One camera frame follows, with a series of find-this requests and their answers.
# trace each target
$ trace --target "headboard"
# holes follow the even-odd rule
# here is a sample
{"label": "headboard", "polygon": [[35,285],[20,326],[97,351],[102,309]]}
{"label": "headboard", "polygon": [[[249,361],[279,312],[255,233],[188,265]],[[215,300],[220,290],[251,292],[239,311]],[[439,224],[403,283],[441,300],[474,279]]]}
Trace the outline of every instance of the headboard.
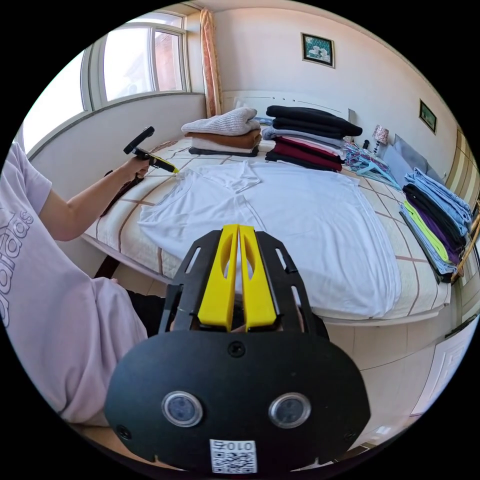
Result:
{"label": "headboard", "polygon": [[319,109],[345,120],[349,120],[353,114],[348,107],[337,104],[332,105],[328,100],[320,97],[268,90],[235,90],[223,92],[222,113],[239,107],[251,107],[258,111],[258,117],[266,117],[266,111],[270,105]]}

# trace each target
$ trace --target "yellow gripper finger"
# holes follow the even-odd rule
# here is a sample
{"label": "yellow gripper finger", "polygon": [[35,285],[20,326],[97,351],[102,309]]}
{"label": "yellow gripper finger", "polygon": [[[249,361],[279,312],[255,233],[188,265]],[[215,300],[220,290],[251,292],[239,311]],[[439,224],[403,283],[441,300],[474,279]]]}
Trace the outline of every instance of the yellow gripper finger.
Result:
{"label": "yellow gripper finger", "polygon": [[150,156],[153,157],[154,159],[162,161],[164,164],[171,165],[173,167],[172,173],[177,174],[180,171],[173,163],[170,163],[169,161],[164,160],[163,158],[160,158],[159,156],[156,156],[156,155],[150,154]]}
{"label": "yellow gripper finger", "polygon": [[221,232],[215,259],[198,310],[198,320],[210,327],[232,329],[237,273],[238,225],[225,225]]}
{"label": "yellow gripper finger", "polygon": [[[277,319],[255,230],[240,226],[241,282],[245,330],[273,326]],[[252,276],[249,276],[249,265]]]}

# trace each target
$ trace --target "framed picture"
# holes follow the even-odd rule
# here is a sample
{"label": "framed picture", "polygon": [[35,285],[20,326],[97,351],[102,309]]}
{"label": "framed picture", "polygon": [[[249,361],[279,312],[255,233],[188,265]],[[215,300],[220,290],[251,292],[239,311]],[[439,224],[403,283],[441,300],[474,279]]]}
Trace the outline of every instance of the framed picture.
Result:
{"label": "framed picture", "polygon": [[437,133],[437,117],[434,113],[420,100],[420,119],[434,133]]}
{"label": "framed picture", "polygon": [[321,36],[301,34],[303,60],[335,68],[334,43]]}

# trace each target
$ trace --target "bed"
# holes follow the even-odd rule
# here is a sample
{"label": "bed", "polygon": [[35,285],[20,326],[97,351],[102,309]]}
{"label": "bed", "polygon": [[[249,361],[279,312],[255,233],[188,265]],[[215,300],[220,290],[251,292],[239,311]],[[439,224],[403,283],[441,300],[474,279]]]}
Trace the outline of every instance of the bed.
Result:
{"label": "bed", "polygon": [[[286,95],[264,92],[227,92],[224,106],[227,110],[249,105],[265,116],[268,105],[303,105],[330,110],[339,117],[350,118],[348,109],[328,109],[311,99],[300,101]],[[165,142],[154,149],[155,154],[173,163],[180,171],[203,165],[224,165],[243,162],[245,158],[234,155],[198,156],[189,153],[191,140],[181,138]],[[258,156],[251,162],[265,162],[265,153],[273,147],[262,141]],[[357,178],[344,168],[341,175]],[[174,187],[172,174],[151,168],[143,182],[127,192],[104,217],[97,220],[83,238],[102,252],[131,268],[165,283],[174,277],[181,260],[153,244],[140,230],[137,222],[142,205],[155,205]],[[385,228],[391,242],[401,278],[401,295],[393,309],[381,318],[328,318],[326,323],[355,326],[380,326],[416,322],[435,317],[451,300],[451,286],[437,284],[430,264],[415,237],[399,214],[399,204],[404,194],[384,183],[366,178],[359,179],[359,187]]]}

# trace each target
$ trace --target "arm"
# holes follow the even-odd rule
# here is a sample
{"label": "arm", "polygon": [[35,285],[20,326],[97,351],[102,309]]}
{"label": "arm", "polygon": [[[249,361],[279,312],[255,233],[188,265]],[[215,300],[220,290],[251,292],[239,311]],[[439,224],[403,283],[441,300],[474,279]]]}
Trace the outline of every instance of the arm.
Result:
{"label": "arm", "polygon": [[120,188],[133,180],[137,173],[143,176],[148,167],[148,160],[131,158],[69,201],[64,201],[51,190],[39,218],[55,240],[68,242],[76,239],[102,214]]}

